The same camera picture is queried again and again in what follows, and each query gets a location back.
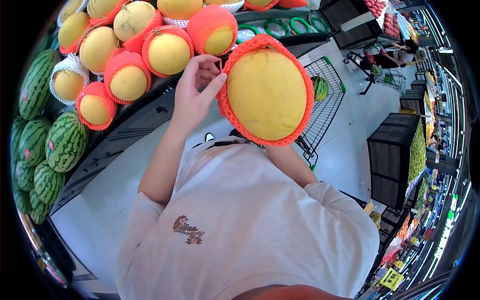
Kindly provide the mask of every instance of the floral print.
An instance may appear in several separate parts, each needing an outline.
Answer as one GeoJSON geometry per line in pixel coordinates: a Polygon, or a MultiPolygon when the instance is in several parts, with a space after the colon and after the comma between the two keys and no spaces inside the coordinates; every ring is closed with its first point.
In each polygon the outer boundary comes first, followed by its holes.
{"type": "Polygon", "coordinates": [[[197,244],[200,245],[202,243],[202,235],[205,231],[199,231],[197,226],[192,227],[188,223],[187,216],[179,216],[175,223],[173,223],[173,232],[181,233],[188,236],[186,244],[197,244]]]}

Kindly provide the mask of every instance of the orange foam net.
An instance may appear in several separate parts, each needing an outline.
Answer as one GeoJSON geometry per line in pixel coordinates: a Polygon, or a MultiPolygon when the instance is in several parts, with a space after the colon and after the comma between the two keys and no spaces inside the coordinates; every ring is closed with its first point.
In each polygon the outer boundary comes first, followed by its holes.
{"type": "Polygon", "coordinates": [[[272,0],[272,2],[270,2],[270,4],[268,4],[267,6],[258,6],[258,5],[249,3],[248,0],[245,0],[245,4],[243,5],[243,7],[244,9],[249,8],[253,11],[264,12],[274,7],[275,4],[278,3],[278,1],[279,0],[272,0]]]}
{"type": "Polygon", "coordinates": [[[136,66],[144,71],[147,77],[147,89],[145,92],[148,92],[150,89],[150,84],[152,83],[152,75],[148,70],[147,66],[145,66],[142,56],[138,53],[128,51],[123,48],[117,48],[113,51],[112,55],[107,61],[105,66],[105,72],[103,73],[103,81],[105,82],[105,89],[107,90],[107,94],[113,101],[119,104],[131,104],[133,101],[124,101],[118,99],[113,95],[112,91],[110,91],[110,83],[112,82],[113,76],[124,67],[128,66],[136,66]]]}
{"type": "Polygon", "coordinates": [[[232,49],[237,39],[238,24],[233,14],[218,5],[208,5],[197,11],[188,21],[187,34],[192,39],[193,48],[198,54],[204,53],[204,45],[215,29],[229,25],[233,30],[233,39],[230,46],[217,56],[223,55],[232,49]]]}
{"type": "Polygon", "coordinates": [[[298,136],[303,132],[305,127],[307,127],[308,121],[310,120],[310,115],[313,109],[313,85],[312,80],[305,71],[302,64],[298,61],[298,59],[285,48],[280,42],[275,40],[273,37],[266,35],[266,34],[259,34],[254,36],[248,41],[245,41],[238,45],[235,49],[233,49],[232,53],[228,57],[227,62],[225,63],[225,67],[223,68],[222,72],[226,73],[227,75],[230,73],[233,65],[245,54],[258,50],[264,49],[266,47],[274,48],[277,52],[285,55],[289,58],[295,66],[299,69],[300,74],[305,82],[305,89],[307,91],[307,103],[305,107],[305,113],[303,114],[303,118],[300,121],[300,124],[292,132],[289,136],[276,140],[276,141],[267,141],[261,138],[258,138],[251,134],[243,125],[240,123],[238,118],[233,113],[232,108],[230,107],[230,103],[228,101],[228,94],[227,94],[227,82],[223,85],[220,89],[216,98],[218,99],[218,108],[220,109],[220,113],[225,115],[225,117],[230,121],[230,123],[247,139],[254,141],[257,144],[263,145],[270,145],[270,146],[287,146],[293,143],[298,136]]]}
{"type": "MultiPolygon", "coordinates": [[[[88,29],[92,28],[92,24],[88,24],[87,28],[85,29],[85,31],[87,31],[88,29]]],[[[75,43],[73,43],[73,45],[71,45],[70,47],[67,47],[67,48],[64,48],[62,46],[60,46],[60,53],[62,54],[69,54],[69,53],[75,53],[75,54],[78,54],[78,52],[80,51],[80,47],[78,47],[77,49],[77,46],[79,43],[83,42],[83,40],[86,38],[86,34],[82,34],[76,41],[75,43]]]]}
{"type": "Polygon", "coordinates": [[[101,22],[105,22],[104,23],[105,25],[112,24],[113,20],[115,19],[115,16],[121,10],[121,6],[127,1],[130,1],[130,0],[120,0],[117,6],[115,6],[115,8],[108,15],[102,18],[90,19],[90,24],[92,26],[97,25],[98,23],[101,23],[101,22]]]}
{"type": "Polygon", "coordinates": [[[80,122],[87,126],[91,130],[97,130],[101,131],[106,129],[110,124],[112,123],[113,118],[117,114],[117,103],[115,103],[112,98],[110,98],[107,94],[107,89],[105,88],[105,84],[102,82],[92,82],[84,89],[81,91],[80,95],[77,98],[77,101],[75,102],[75,107],[77,108],[78,111],[78,116],[80,118],[80,122]],[[109,119],[108,122],[105,124],[101,125],[96,125],[88,122],[85,120],[85,118],[82,116],[82,113],[80,111],[80,102],[82,101],[83,97],[86,95],[94,95],[94,96],[99,96],[102,97],[103,99],[103,105],[107,108],[109,119]]]}
{"type": "Polygon", "coordinates": [[[123,47],[129,51],[136,52],[138,54],[142,53],[142,46],[145,41],[145,36],[154,28],[158,28],[163,25],[162,14],[157,10],[156,15],[150,24],[145,27],[141,33],[132,37],[130,40],[123,43],[123,47]]]}
{"type": "Polygon", "coordinates": [[[278,6],[283,8],[303,7],[307,5],[308,2],[306,0],[280,0],[278,2],[278,6]]]}
{"type": "Polygon", "coordinates": [[[145,36],[144,45],[142,47],[142,58],[144,60],[144,64],[145,64],[145,66],[147,66],[147,68],[150,70],[150,72],[152,72],[156,76],[166,78],[166,77],[170,77],[171,75],[165,75],[165,74],[162,74],[162,73],[159,73],[159,72],[155,71],[152,68],[152,66],[150,65],[150,61],[148,60],[148,49],[150,48],[150,44],[152,43],[152,40],[157,35],[157,33],[155,33],[155,31],[159,30],[159,29],[162,29],[162,31],[158,31],[159,34],[168,33],[168,34],[173,34],[173,35],[176,35],[176,36],[179,36],[179,37],[183,38],[187,42],[188,47],[190,48],[190,58],[192,58],[193,54],[194,54],[193,53],[193,43],[192,43],[192,40],[190,39],[190,37],[188,36],[188,34],[185,32],[185,30],[183,30],[181,27],[174,26],[174,25],[165,25],[165,26],[156,27],[156,28],[152,29],[150,32],[147,33],[147,35],[145,36]]]}

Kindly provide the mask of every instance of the shopping cart basket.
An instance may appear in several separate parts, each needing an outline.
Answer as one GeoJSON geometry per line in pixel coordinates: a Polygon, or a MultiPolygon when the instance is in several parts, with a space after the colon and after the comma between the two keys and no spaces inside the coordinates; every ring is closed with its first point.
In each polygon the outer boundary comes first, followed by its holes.
{"type": "Polygon", "coordinates": [[[315,150],[342,103],[345,86],[327,56],[305,66],[305,70],[310,77],[322,77],[328,85],[327,97],[323,101],[314,102],[310,121],[305,131],[295,141],[304,151],[303,157],[310,168],[314,170],[318,160],[315,150]]]}

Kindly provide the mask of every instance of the yellow price sign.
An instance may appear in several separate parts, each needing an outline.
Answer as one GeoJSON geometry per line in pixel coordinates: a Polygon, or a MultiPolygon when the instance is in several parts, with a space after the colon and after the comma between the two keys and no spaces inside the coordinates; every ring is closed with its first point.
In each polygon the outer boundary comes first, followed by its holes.
{"type": "Polygon", "coordinates": [[[400,282],[403,280],[404,276],[395,271],[392,268],[389,268],[385,276],[380,280],[380,284],[391,289],[396,290],[400,282]]]}

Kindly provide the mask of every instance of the melon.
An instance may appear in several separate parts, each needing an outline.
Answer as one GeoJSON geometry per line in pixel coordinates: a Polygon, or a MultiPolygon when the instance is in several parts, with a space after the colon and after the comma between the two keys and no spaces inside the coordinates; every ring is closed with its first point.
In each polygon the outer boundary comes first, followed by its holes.
{"type": "Polygon", "coordinates": [[[80,5],[82,5],[83,0],[70,0],[65,4],[65,6],[60,11],[60,22],[65,22],[65,20],[74,14],[80,5]]]}
{"type": "Polygon", "coordinates": [[[233,29],[229,25],[215,29],[205,41],[204,53],[217,55],[227,50],[234,40],[233,29]]]}
{"type": "Polygon", "coordinates": [[[141,33],[155,18],[155,7],[148,2],[137,1],[124,6],[113,20],[113,31],[122,42],[141,33]]]}
{"type": "Polygon", "coordinates": [[[152,68],[165,75],[177,74],[190,60],[190,47],[180,36],[160,34],[152,39],[148,49],[148,61],[152,68]]]}
{"type": "Polygon", "coordinates": [[[188,20],[202,9],[203,0],[157,0],[156,6],[163,16],[170,19],[188,20]]]}
{"type": "Polygon", "coordinates": [[[245,129],[267,141],[293,133],[307,104],[305,82],[297,66],[269,48],[236,61],[228,74],[227,95],[245,129]]]}
{"type": "Polygon", "coordinates": [[[118,42],[119,39],[110,27],[95,28],[80,46],[80,62],[91,71],[103,72],[118,42]]]}
{"type": "Polygon", "coordinates": [[[84,87],[84,78],[74,71],[60,70],[53,76],[53,85],[58,96],[75,101],[84,87]]]}
{"type": "Polygon", "coordinates": [[[113,75],[110,82],[112,94],[123,101],[134,101],[147,90],[147,76],[137,66],[126,66],[113,75]]]}
{"type": "Polygon", "coordinates": [[[76,12],[68,17],[59,30],[60,46],[64,48],[72,46],[84,34],[89,22],[90,18],[84,12],[76,12]]]}
{"type": "Polygon", "coordinates": [[[100,96],[85,95],[80,102],[80,113],[87,122],[94,125],[105,124],[110,119],[107,107],[100,96]]]}
{"type": "Polygon", "coordinates": [[[87,12],[92,19],[106,17],[119,3],[120,0],[90,0],[87,5],[87,12]]]}

